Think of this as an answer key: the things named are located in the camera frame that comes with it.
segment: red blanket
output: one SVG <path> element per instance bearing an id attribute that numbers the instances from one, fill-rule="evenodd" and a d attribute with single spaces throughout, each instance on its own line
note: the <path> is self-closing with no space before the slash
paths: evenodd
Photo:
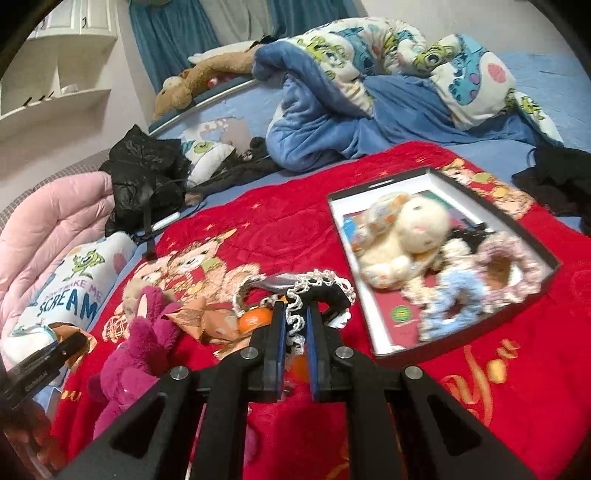
<path id="1" fill-rule="evenodd" d="M 456 155 L 443 148 L 411 142 L 305 179 L 245 193 L 171 225 L 157 249 L 160 256 L 176 254 L 170 261 L 165 258 L 163 265 L 168 267 L 159 267 L 149 278 L 166 284 L 171 275 L 166 269 L 176 269 L 173 283 L 179 285 L 178 275 L 183 274 L 182 289 L 213 292 L 220 301 L 237 278 L 257 269 L 270 274 L 328 268 L 350 278 L 327 194 L 420 166 L 447 166 L 449 171 L 454 159 Z M 493 177 L 475 177 L 480 170 L 469 163 L 460 166 L 461 180 L 467 176 L 470 182 L 480 182 L 482 195 L 490 193 L 488 197 L 507 211 L 526 212 L 522 225 L 564 265 L 550 291 L 527 311 L 423 367 L 539 478 L 551 479 L 565 467 L 591 426 L 591 240 L 537 204 L 512 201 Z M 191 265 L 199 266 L 189 271 Z M 59 403 L 54 432 L 69 458 L 92 438 L 99 406 L 89 398 L 86 381 L 100 371 L 115 348 L 115 343 L 101 337 L 121 302 L 121 290 L 112 296 L 93 331 L 99 346 L 69 377 Z M 107 333 L 116 338 L 112 327 Z M 343 337 L 346 344 L 369 352 L 358 305 Z M 203 368 L 215 359 L 212 348 L 184 336 L 173 362 Z M 344 406 L 313 404 L 307 386 L 298 384 L 295 394 L 279 404 L 254 405 L 249 419 L 262 435 L 261 449 L 245 469 L 245 479 L 348 478 Z"/>

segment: white cabinet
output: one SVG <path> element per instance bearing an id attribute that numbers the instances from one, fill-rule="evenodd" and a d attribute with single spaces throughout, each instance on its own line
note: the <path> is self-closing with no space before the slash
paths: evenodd
<path id="1" fill-rule="evenodd" d="M 116 38 L 115 9 L 115 0 L 63 0 L 27 39 L 55 35 L 102 35 Z"/>
<path id="2" fill-rule="evenodd" d="M 31 32 L 0 79 L 0 141 L 34 123 L 106 102 L 116 1 L 62 0 Z M 62 94 L 73 84 L 76 92 Z"/>
<path id="3" fill-rule="evenodd" d="M 36 38 L 51 35 L 79 35 L 82 0 L 63 0 L 37 28 Z"/>
<path id="4" fill-rule="evenodd" d="M 112 0 L 82 0 L 82 34 L 117 36 Z"/>

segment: black jacket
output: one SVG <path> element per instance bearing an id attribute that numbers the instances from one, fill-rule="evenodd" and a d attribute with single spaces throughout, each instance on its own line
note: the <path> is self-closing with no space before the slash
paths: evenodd
<path id="1" fill-rule="evenodd" d="M 115 197 L 105 235 L 133 234 L 182 209 L 189 165 L 180 140 L 156 140 L 135 125 L 100 167 L 111 175 Z"/>

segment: white stuffed bunny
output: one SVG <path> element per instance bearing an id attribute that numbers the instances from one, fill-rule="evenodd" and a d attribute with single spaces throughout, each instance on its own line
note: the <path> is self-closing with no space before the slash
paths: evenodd
<path id="1" fill-rule="evenodd" d="M 449 215 L 440 202 L 406 193 L 381 197 L 354 221 L 351 247 L 363 279 L 373 288 L 400 288 L 422 274 L 449 230 Z"/>

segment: metal screw head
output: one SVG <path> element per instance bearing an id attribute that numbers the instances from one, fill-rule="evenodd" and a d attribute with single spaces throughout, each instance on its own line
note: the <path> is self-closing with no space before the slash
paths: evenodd
<path id="1" fill-rule="evenodd" d="M 418 380 L 423 376 L 423 370 L 421 370 L 416 365 L 411 365 L 410 367 L 406 367 L 404 369 L 404 375 L 406 375 L 411 380 Z"/>
<path id="2" fill-rule="evenodd" d="M 245 360 L 252 360 L 258 355 L 258 350 L 253 346 L 247 346 L 240 350 L 240 356 Z"/>
<path id="3" fill-rule="evenodd" d="M 175 380 L 182 380 L 189 374 L 189 369 L 187 367 L 174 367 L 170 371 L 170 376 Z"/>
<path id="4" fill-rule="evenodd" d="M 343 345 L 343 346 L 338 347 L 335 350 L 335 354 L 339 358 L 346 360 L 346 359 L 351 358 L 353 356 L 353 349 L 351 347 Z"/>

